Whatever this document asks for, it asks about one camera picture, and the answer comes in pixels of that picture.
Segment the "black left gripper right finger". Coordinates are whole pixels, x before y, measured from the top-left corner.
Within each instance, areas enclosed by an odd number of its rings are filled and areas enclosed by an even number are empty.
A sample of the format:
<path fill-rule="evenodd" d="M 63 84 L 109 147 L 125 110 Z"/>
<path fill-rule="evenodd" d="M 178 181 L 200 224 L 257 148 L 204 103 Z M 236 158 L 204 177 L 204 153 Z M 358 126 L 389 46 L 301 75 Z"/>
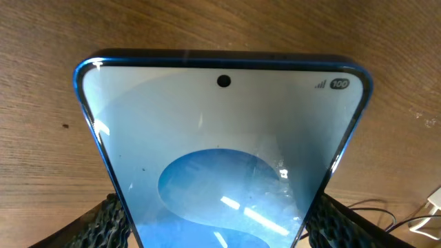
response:
<path fill-rule="evenodd" d="M 312 209 L 306 230 L 312 248 L 412 248 L 327 194 Z"/>

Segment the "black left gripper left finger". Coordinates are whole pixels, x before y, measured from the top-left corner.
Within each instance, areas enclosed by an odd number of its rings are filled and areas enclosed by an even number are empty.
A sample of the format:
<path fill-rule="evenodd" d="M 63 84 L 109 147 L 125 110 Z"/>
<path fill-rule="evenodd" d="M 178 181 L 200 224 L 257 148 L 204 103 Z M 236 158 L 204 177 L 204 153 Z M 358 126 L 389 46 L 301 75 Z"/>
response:
<path fill-rule="evenodd" d="M 130 224 L 116 194 L 31 248 L 127 248 Z"/>

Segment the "blue Galaxy smartphone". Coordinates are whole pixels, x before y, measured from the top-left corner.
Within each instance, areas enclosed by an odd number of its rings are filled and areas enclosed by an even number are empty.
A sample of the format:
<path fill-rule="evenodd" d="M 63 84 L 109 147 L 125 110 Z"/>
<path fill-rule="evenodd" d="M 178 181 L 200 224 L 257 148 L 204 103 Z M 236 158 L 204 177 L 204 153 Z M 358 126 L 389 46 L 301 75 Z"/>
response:
<path fill-rule="evenodd" d="M 332 54 L 99 50 L 74 92 L 140 247 L 295 247 L 373 91 Z"/>

